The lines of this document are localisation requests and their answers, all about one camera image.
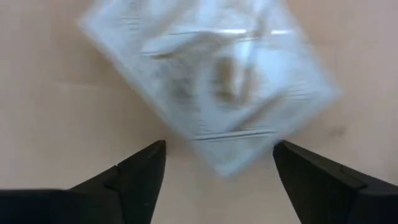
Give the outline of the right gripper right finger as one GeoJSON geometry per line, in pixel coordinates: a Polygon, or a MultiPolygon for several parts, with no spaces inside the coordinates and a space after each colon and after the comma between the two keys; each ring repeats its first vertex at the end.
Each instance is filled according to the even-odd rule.
{"type": "Polygon", "coordinates": [[[397,224],[397,186],[288,141],[273,158],[304,224],[397,224]]]}

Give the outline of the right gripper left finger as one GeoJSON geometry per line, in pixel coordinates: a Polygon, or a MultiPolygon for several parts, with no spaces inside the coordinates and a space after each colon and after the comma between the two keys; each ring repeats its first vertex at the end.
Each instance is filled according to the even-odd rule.
{"type": "Polygon", "coordinates": [[[150,224],[164,179],[166,149],[166,141],[153,142],[72,187],[97,203],[88,209],[88,223],[150,224]]]}

